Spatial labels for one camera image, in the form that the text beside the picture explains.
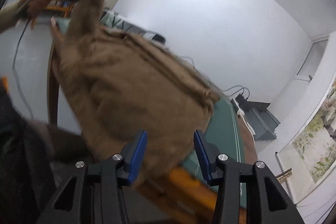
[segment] white cable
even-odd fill
[[[245,120],[245,118],[244,118],[245,113],[240,108],[236,99],[232,98],[232,101],[236,105],[236,107],[238,108],[238,110],[237,110],[238,117],[241,117],[241,119],[243,119],[243,122],[244,122],[245,126],[247,127],[248,131],[251,133],[251,136],[252,136],[252,139],[253,139],[253,144],[254,144],[254,147],[255,147],[255,141],[254,141],[255,132],[254,132],[253,128],[251,127],[251,125]]]

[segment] tree painting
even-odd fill
[[[336,81],[313,119],[292,142],[316,183],[336,160]]]

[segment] electrical cable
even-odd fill
[[[333,207],[336,204],[336,201],[328,208],[328,210],[315,222],[315,224],[317,224],[321,218],[323,218],[325,216],[326,213],[328,213],[328,211],[331,209],[331,207]]]
[[[331,199],[329,199],[326,203],[324,203],[322,206],[320,206],[319,208],[317,208],[315,211],[311,212],[310,214],[308,214],[308,215],[306,215],[306,216],[304,216],[304,217],[302,217],[302,218],[306,218],[306,217],[312,215],[313,213],[317,212],[317,211],[318,211],[319,209],[321,209],[323,206],[327,205],[327,204],[328,204],[334,197],[335,197],[335,195],[332,196]]]
[[[243,119],[243,122],[244,122],[245,126],[247,127],[247,129],[248,129],[249,132],[251,133],[252,140],[253,140],[253,144],[254,144],[254,147],[255,147],[255,140],[254,140],[255,131],[254,131],[254,129],[252,128],[252,126],[245,120],[244,116],[242,116],[241,118]]]
[[[243,90],[243,93],[244,93],[244,88],[242,87],[239,90],[237,90],[236,92],[234,92],[233,94],[228,95],[228,97],[235,95],[237,92],[240,92],[241,90]]]
[[[195,63],[194,63],[194,60],[193,60],[192,57],[190,57],[190,56],[179,56],[179,57],[180,57],[181,59],[187,59],[187,60],[190,60],[192,66],[193,66],[193,68],[194,68],[200,75],[202,75],[204,78],[206,78],[206,79],[210,82],[210,84],[216,86],[216,84],[213,83],[213,82],[210,80],[210,78],[209,78],[205,73],[203,73],[203,72],[201,72],[200,70],[197,70],[197,69],[196,69],[196,67],[195,67]],[[231,94],[231,95],[227,95],[227,96],[228,96],[228,97],[233,96],[233,95],[235,95],[237,92],[239,92],[239,91],[241,91],[241,90],[243,90],[242,94],[244,94],[245,90],[247,90],[247,91],[249,92],[249,94],[248,94],[248,96],[247,96],[247,98],[246,98],[246,100],[247,100],[247,99],[250,97],[250,90],[249,90],[248,88],[242,86],[242,85],[235,85],[235,86],[233,86],[233,87],[231,87],[231,88],[228,88],[227,90],[222,90],[221,88],[218,88],[218,87],[217,87],[217,88],[218,88],[222,93],[225,94],[226,91],[229,91],[229,90],[231,90],[231,89],[233,89],[233,88],[237,88],[237,87],[241,87],[241,89],[239,89],[239,90],[237,90],[236,92],[234,92],[233,94]]]
[[[241,88],[243,88],[243,86],[242,85],[235,85],[235,86],[233,86],[233,87],[231,87],[231,88],[228,88],[227,90],[221,90],[221,91],[228,91],[228,90],[232,90],[233,88],[236,88],[236,87],[241,87]]]
[[[33,119],[34,118],[34,115],[33,115],[33,110],[32,108],[30,107],[28,101],[26,100],[25,98],[25,95],[23,94],[23,91],[21,89],[21,85],[20,85],[20,79],[19,79],[19,75],[16,71],[16,68],[15,68],[15,63],[16,63],[16,57],[17,57],[17,53],[18,53],[18,50],[19,50],[19,45],[20,45],[20,42],[21,42],[21,39],[27,29],[27,26],[29,24],[30,20],[27,21],[26,23],[26,26],[25,28],[23,29],[23,32],[21,34],[21,37],[19,38],[19,41],[17,42],[16,44],[16,49],[15,49],[15,55],[14,55],[14,59],[13,59],[13,64],[12,64],[12,72],[13,72],[13,75],[14,75],[14,78],[15,78],[15,82],[16,82],[16,87],[17,87],[17,91],[19,92],[19,95],[25,105],[25,107],[27,108],[28,112],[29,112],[29,115],[30,115],[30,118]]]
[[[296,206],[297,208],[301,208],[301,207],[306,207],[306,206],[310,206],[315,204],[316,202],[310,203],[310,204],[306,204],[306,205],[301,205],[301,206]]]

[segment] brown fabric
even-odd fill
[[[187,156],[219,95],[143,37],[99,28],[101,12],[102,0],[80,0],[64,42],[54,41],[56,75],[95,156],[105,159],[147,131],[143,181]]]
[[[245,162],[247,164],[254,164],[258,160],[257,152],[255,150],[253,137],[245,125],[243,119],[241,117],[237,117],[238,119],[238,127],[239,133],[243,140],[244,145],[244,155]]]

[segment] metal screw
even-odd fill
[[[258,167],[258,168],[264,168],[265,167],[265,163],[263,161],[257,161],[255,163],[255,165]]]
[[[229,157],[227,155],[225,155],[225,154],[220,154],[220,155],[218,155],[218,158],[220,160],[227,160]]]
[[[114,155],[112,156],[112,159],[113,159],[113,160],[121,160],[122,157],[123,157],[123,156],[121,156],[120,154],[114,154]]]
[[[83,161],[76,162],[76,167],[77,168],[82,168],[82,167],[84,167],[84,165],[85,165],[85,163]]]

